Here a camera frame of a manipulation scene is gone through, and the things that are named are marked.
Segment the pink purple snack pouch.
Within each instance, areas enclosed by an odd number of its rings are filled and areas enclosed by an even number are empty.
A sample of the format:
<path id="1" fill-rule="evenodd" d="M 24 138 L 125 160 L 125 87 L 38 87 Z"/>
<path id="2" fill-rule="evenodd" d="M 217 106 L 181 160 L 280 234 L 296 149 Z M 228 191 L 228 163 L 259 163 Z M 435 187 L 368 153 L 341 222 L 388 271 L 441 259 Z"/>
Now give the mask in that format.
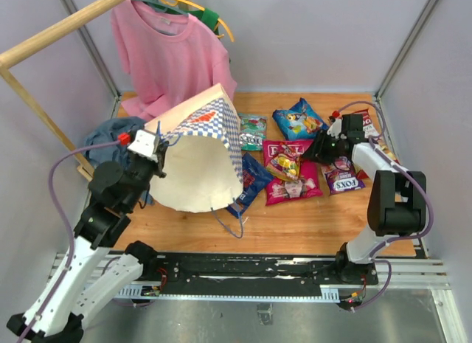
<path id="1" fill-rule="evenodd" d="M 336 159 L 332 164 L 321 164 L 321 171 L 330 195 L 365 188 L 364 182 L 357 177 L 352 162 L 346 156 Z"/>

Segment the pink snack bag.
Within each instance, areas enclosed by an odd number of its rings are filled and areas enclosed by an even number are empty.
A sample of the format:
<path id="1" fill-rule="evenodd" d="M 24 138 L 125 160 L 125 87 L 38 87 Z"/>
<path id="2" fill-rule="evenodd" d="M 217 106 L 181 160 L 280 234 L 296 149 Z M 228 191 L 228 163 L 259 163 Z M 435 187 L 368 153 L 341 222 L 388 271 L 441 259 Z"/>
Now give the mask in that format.
<path id="1" fill-rule="evenodd" d="M 297 201 L 303 198 L 321 197 L 323 192 L 319 184 L 318 170 L 315 162 L 304 161 L 301 156 L 312 143 L 309 139 L 294 141 L 263 141 L 264 166 L 279 153 L 295 154 L 299 156 L 300 171 L 296 181 L 283 181 L 274 176 L 274 180 L 265 188 L 266 206 L 288 201 Z"/>

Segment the blue snack bag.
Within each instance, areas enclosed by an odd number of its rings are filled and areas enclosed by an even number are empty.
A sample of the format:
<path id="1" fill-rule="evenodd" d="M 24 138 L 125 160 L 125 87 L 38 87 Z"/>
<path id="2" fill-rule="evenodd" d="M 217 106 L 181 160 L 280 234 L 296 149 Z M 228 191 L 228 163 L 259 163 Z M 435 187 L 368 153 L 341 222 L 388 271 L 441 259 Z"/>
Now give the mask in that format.
<path id="1" fill-rule="evenodd" d="M 272 117 L 286 140 L 314 139 L 318 132 L 328 129 L 325 121 L 300 98 L 288 110 L 275 110 Z"/>

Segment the orange snack pack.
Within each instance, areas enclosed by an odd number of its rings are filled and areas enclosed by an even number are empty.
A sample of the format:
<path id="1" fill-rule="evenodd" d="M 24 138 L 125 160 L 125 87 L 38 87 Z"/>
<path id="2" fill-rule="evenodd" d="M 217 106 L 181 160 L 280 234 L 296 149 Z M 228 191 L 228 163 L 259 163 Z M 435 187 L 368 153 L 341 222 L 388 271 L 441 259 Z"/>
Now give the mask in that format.
<path id="1" fill-rule="evenodd" d="M 283 181 L 296 181 L 299 178 L 300 160 L 295 154 L 279 153 L 272 157 L 266 170 Z"/>

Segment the blue checkered paper bag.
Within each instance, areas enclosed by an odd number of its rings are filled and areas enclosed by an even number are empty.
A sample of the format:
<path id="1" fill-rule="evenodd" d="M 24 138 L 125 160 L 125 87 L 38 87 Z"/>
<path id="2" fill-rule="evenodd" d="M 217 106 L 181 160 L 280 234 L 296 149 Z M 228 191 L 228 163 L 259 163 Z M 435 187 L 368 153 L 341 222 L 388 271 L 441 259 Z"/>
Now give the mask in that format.
<path id="1" fill-rule="evenodd" d="M 150 195 L 182 212 L 211 212 L 232 205 L 243 192 L 240 118 L 218 83 L 147 122 L 170 144 L 161 179 Z"/>

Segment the red Chuba chips bag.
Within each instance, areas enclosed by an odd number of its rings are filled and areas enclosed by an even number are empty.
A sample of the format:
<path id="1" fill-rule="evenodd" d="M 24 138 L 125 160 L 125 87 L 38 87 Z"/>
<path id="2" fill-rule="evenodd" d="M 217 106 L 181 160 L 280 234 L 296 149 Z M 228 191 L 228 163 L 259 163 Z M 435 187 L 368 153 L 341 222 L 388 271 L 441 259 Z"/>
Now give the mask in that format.
<path id="1" fill-rule="evenodd" d="M 363 130 L 365 133 L 366 137 L 372 136 L 373 139 L 378 143 L 380 146 L 381 150 L 391 159 L 394 161 L 397 161 L 398 159 L 394 155 L 393 152 L 389 149 L 387 146 L 387 143 L 385 142 L 383 137 L 379 137 L 379 132 L 377 128 L 374 126 L 374 123 L 372 121 L 372 118 L 368 112 L 368 109 L 365 108 L 363 110 L 356 111 L 355 114 L 360 114 L 363 118 Z"/>

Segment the blue white snack pack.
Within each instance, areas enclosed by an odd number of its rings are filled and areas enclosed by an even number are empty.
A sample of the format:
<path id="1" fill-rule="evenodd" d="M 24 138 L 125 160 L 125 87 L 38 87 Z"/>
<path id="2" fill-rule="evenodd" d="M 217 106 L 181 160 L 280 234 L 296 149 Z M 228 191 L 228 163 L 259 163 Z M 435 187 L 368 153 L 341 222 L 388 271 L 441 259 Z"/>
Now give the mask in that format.
<path id="1" fill-rule="evenodd" d="M 242 158 L 243 165 L 243 192 L 236 202 L 226 210 L 239 218 L 255 201 L 259 193 L 268 186 L 274 177 L 249 153 Z"/>

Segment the green white snack pack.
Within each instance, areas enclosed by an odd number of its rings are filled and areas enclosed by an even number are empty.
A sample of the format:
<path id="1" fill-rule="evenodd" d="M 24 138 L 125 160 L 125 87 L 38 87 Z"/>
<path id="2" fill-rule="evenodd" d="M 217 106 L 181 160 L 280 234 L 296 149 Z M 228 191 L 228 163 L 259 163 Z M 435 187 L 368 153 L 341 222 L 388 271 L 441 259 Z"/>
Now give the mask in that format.
<path id="1" fill-rule="evenodd" d="M 244 151 L 261 151 L 266 139 L 267 119 L 257 114 L 238 114 L 240 118 L 240 146 Z"/>

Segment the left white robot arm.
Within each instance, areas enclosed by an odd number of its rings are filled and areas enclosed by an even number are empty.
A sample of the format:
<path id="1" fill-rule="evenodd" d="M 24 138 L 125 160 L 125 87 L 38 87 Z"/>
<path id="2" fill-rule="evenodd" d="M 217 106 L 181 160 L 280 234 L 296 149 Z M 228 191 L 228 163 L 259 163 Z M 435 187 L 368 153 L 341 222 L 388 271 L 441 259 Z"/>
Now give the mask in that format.
<path id="1" fill-rule="evenodd" d="M 22 342 L 79 342 L 90 320 L 134 280 L 148 281 L 158 271 L 157 251 L 135 241 L 90 287 L 84 285 L 131 222 L 128 217 L 150 187 L 163 178 L 165 141 L 128 143 L 131 164 L 104 162 L 88 184 L 91 197 L 76 226 L 66 225 L 69 248 L 34 304 L 9 318 L 7 328 Z"/>

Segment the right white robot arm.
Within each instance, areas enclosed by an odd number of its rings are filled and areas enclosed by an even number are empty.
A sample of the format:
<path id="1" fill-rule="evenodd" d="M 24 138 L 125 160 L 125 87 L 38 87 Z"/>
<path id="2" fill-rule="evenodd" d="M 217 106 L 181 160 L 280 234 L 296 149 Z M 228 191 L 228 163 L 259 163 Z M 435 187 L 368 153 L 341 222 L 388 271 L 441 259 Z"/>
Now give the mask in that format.
<path id="1" fill-rule="evenodd" d="M 367 225 L 341 246 L 331 266 L 339 282 L 350 284 L 368 273 L 390 243 L 418 238 L 433 216 L 423 172 L 408 170 L 384 153 L 373 137 L 364 133 L 361 115 L 335 113 L 330 121 L 330 127 L 318 133 L 303 159 L 320 165 L 346 159 L 372 180 Z"/>

